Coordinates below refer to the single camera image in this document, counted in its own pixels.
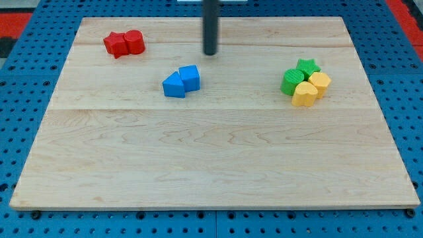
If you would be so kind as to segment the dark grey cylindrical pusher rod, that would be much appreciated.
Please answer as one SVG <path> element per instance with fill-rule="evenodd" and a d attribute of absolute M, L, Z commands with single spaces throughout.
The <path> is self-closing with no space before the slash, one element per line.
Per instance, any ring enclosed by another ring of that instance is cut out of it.
<path fill-rule="evenodd" d="M 217 53 L 219 22 L 219 1 L 203 0 L 202 3 L 202 40 L 203 53 L 214 56 Z"/>

